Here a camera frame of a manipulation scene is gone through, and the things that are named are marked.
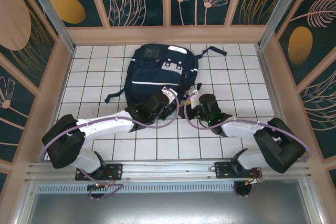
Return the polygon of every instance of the backpack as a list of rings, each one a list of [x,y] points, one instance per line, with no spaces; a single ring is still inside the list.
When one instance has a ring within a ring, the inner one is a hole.
[[[111,98],[125,92],[128,106],[147,101],[150,97],[161,92],[163,87],[177,92],[181,101],[187,90],[195,84],[198,73],[198,60],[208,50],[226,55],[215,47],[209,47],[201,55],[195,56],[190,50],[163,44],[145,44],[137,49],[127,69],[125,86],[118,93],[110,94],[105,99],[109,103]]]

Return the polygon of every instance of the mounting plate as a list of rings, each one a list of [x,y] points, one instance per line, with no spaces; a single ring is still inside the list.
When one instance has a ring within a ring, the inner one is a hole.
[[[241,174],[237,175],[236,172],[231,168],[231,162],[216,162],[215,163],[215,172],[216,178],[253,178],[253,172],[251,170],[241,170]]]
[[[106,172],[101,176],[100,178],[97,178],[97,180],[100,181],[110,181],[111,175],[113,176],[114,180],[121,180],[122,176],[122,164],[106,164]],[[89,180],[79,169],[76,169],[76,175],[75,175],[76,181],[91,181]]]

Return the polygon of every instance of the floor tile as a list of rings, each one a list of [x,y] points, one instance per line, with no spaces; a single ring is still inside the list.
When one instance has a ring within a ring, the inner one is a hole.
[[[134,160],[135,139],[115,140],[113,160]]]
[[[232,101],[217,101],[222,112],[236,116],[235,103]]]
[[[88,71],[90,59],[74,59],[72,62],[71,72]]]
[[[251,100],[251,93],[248,84],[232,84],[233,99]]]
[[[65,88],[65,93],[62,102],[80,102],[84,87],[68,87]]]
[[[238,44],[223,44],[224,51],[227,52],[226,56],[240,56]]]
[[[101,87],[85,87],[82,102],[99,102]]]
[[[261,69],[246,69],[248,83],[265,83]]]
[[[158,120],[158,126],[167,124],[170,120]],[[177,120],[175,120],[171,125],[157,130],[158,138],[177,138]]]
[[[199,96],[201,96],[202,94],[213,94],[214,91],[211,84],[202,84],[198,93],[200,94]]]
[[[108,58],[123,58],[125,53],[125,46],[110,46]]]
[[[209,57],[203,56],[201,59],[198,60],[198,69],[199,70],[209,70]]]
[[[120,87],[118,87],[118,86],[103,87],[103,89],[101,91],[100,102],[104,102],[109,94],[115,94],[115,93],[118,93],[119,91],[120,91]],[[111,98],[110,102],[119,102],[119,97]]]
[[[109,46],[94,46],[91,58],[106,58]]]
[[[117,102],[110,102],[110,103],[104,103],[101,102],[99,104],[99,111],[98,111],[98,117],[106,116],[106,115],[113,115],[118,112],[118,103]]]
[[[102,86],[104,79],[104,72],[88,72],[86,77],[85,86]]]
[[[140,48],[141,45],[126,45],[125,47],[125,57],[129,58],[129,57],[133,57],[135,50],[137,50],[138,48]]]
[[[180,159],[201,158],[198,138],[179,138]]]
[[[229,84],[213,85],[214,94],[217,100],[232,100],[232,91]]]
[[[230,84],[227,70],[211,70],[213,84]]]
[[[269,99],[265,84],[250,84],[253,99]]]
[[[156,139],[137,139],[135,160],[156,159]]]
[[[68,114],[72,114],[73,118],[76,119],[78,117],[79,104],[80,103],[62,103],[57,119],[59,120],[62,116]]]
[[[104,86],[120,86],[121,72],[105,72]]]
[[[78,58],[90,58],[92,52],[92,46],[78,46],[75,52],[75,59]]]
[[[94,140],[92,151],[100,154],[104,161],[112,160],[114,140]]]
[[[69,74],[67,87],[83,87],[85,84],[86,72],[71,72]]]
[[[227,69],[225,56],[209,56],[211,69]]]
[[[274,116],[270,100],[254,100],[253,103],[257,116]]]
[[[191,122],[197,126],[197,120],[193,119]],[[177,119],[178,137],[198,137],[198,129],[193,128],[188,124],[186,119]]]
[[[206,49],[206,44],[191,44],[191,52],[194,55],[200,55]]]
[[[89,72],[105,71],[106,58],[90,59]]]
[[[195,83],[211,84],[210,70],[199,70]]]
[[[222,158],[222,149],[220,147],[220,138],[200,138],[202,158]]]
[[[123,58],[108,58],[105,71],[121,71]]]
[[[90,119],[98,116],[99,103],[81,103],[78,118]]]
[[[247,78],[244,69],[229,70],[230,82],[231,84],[243,84],[247,83]]]
[[[223,45],[222,44],[207,44],[207,48],[209,48],[209,47],[216,47],[216,48],[218,48],[220,50],[223,50]],[[221,54],[219,54],[217,52],[214,52],[212,50],[208,51],[208,55],[209,56],[223,56],[223,55],[221,55]]]
[[[257,56],[243,56],[245,69],[260,69],[260,64]]]
[[[235,100],[237,117],[248,118],[256,116],[252,100]]]
[[[242,57],[226,56],[227,69],[244,69]]]
[[[231,158],[243,149],[238,137],[221,137],[223,158]]]
[[[158,159],[178,159],[179,149],[176,138],[158,139]]]
[[[241,55],[257,55],[254,44],[239,44]]]

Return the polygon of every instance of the metal vent grille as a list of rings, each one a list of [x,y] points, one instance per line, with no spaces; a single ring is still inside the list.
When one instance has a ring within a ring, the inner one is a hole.
[[[36,194],[87,194],[88,184],[39,185]],[[92,193],[113,191],[117,187],[100,188]],[[118,193],[181,193],[198,191],[233,191],[233,182],[127,183]]]

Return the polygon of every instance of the purple cable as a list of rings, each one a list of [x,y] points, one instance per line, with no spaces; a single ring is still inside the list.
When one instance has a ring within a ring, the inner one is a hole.
[[[311,156],[311,151],[310,151],[310,148],[301,140],[299,139],[298,137],[296,137],[295,135],[283,130],[283,129],[280,129],[278,127],[275,127],[275,126],[272,126],[272,125],[268,125],[266,123],[261,123],[261,122],[252,122],[252,121],[248,121],[248,120],[244,120],[244,119],[234,119],[234,120],[228,120],[228,121],[225,121],[225,122],[222,122],[222,123],[218,123],[216,125],[213,125],[213,126],[210,126],[210,127],[206,127],[206,128],[201,128],[201,127],[198,127],[194,124],[192,124],[192,122],[189,120],[188,116],[187,116],[187,104],[188,104],[188,101],[190,101],[190,98],[192,96],[194,96],[195,93],[192,93],[188,98],[187,100],[185,101],[184,103],[184,106],[183,106],[183,112],[184,112],[184,116],[185,116],[185,119],[187,120],[187,122],[194,128],[198,129],[198,130],[211,130],[213,128],[216,128],[216,127],[219,127],[219,126],[222,126],[223,124],[226,124],[226,123],[236,123],[236,122],[241,122],[241,123],[248,123],[248,124],[252,124],[252,125],[261,125],[261,126],[264,126],[264,127],[267,127],[267,128],[270,128],[274,131],[278,131],[278,132],[281,132],[282,134],[284,135],[287,135],[287,136],[290,136],[292,139],[296,140],[299,144],[301,144],[305,149],[306,149],[306,152],[308,153],[307,157],[304,157],[302,159],[299,159],[297,162],[305,162],[307,161],[310,156]]]
[[[45,152],[46,150],[49,148],[50,145],[52,145],[54,142],[56,142],[61,136],[71,132],[71,131],[74,131],[74,130],[77,130],[81,127],[84,127],[84,126],[90,126],[90,125],[94,125],[96,123],[101,123],[101,122],[105,122],[105,121],[110,121],[110,120],[118,120],[118,119],[122,119],[122,120],[128,120],[128,121],[131,121],[133,123],[136,123],[138,125],[141,125],[145,128],[151,128],[151,129],[161,129],[161,128],[164,128],[164,127],[167,127],[168,125],[171,125],[177,118],[178,116],[178,112],[180,110],[180,103],[179,103],[179,99],[177,98],[177,96],[174,94],[174,92],[172,92],[172,94],[174,95],[174,98],[175,98],[175,101],[176,101],[176,114],[174,116],[173,119],[171,119],[168,123],[164,124],[164,125],[161,125],[161,126],[150,126],[150,125],[147,125],[147,124],[144,124],[144,123],[141,123],[137,120],[134,120],[132,118],[126,118],[125,116],[111,116],[111,117],[108,117],[108,118],[101,118],[101,119],[98,119],[98,120],[93,120],[93,121],[90,121],[90,122],[87,122],[87,123],[83,123],[83,124],[80,124],[80,125],[77,125],[77,126],[74,126],[74,127],[71,127],[61,133],[59,133],[57,136],[55,136],[49,143],[47,143],[44,148],[41,150],[39,156],[38,156],[38,161],[39,162],[45,162],[43,160],[44,158],[44,155],[45,155]]]

